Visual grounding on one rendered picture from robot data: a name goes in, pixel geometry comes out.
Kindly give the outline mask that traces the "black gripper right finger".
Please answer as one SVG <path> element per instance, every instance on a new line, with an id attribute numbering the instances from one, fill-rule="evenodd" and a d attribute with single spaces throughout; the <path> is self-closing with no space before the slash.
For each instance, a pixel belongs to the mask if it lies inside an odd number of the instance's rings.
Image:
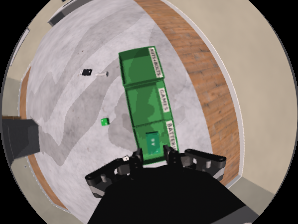
<path id="1" fill-rule="evenodd" d="M 167 173 L 184 172 L 183 166 L 185 166 L 186 168 L 208 172 L 218 181 L 223 179 L 227 159 L 224 156 L 194 149 L 186 149 L 184 153 L 179 153 L 168 145 L 163 145 L 163 152 L 168 164 Z M 196 159 L 196 163 L 193 163 L 193 158 Z"/>

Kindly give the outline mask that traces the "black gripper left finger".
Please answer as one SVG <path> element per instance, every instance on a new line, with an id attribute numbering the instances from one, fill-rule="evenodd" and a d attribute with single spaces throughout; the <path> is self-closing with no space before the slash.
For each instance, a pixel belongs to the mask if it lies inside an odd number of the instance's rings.
<path id="1" fill-rule="evenodd" d="M 132 156 L 129 157 L 129 160 L 124 161 L 123 158 L 114 159 L 108 164 L 86 175 L 86 182 L 94 197 L 102 198 L 105 189 L 109 185 L 126 177 L 127 174 L 130 174 L 131 180 L 147 176 L 146 170 L 143 167 L 143 161 L 142 148 L 137 148 L 137 152 L 134 151 Z M 115 169 L 117 169 L 117 174 L 114 172 Z"/>

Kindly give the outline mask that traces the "green rack of bins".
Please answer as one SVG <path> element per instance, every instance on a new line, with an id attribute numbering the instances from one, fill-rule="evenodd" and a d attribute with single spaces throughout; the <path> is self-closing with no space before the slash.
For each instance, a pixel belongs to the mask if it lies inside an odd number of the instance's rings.
<path id="1" fill-rule="evenodd" d="M 163 145 L 170 144 L 178 151 L 179 146 L 165 76 L 156 47 L 131 49 L 119 52 L 118 55 L 136 145 L 143 152 L 143 165 L 166 161 Z M 146 133 L 156 131 L 159 133 L 161 153 L 148 155 Z"/>

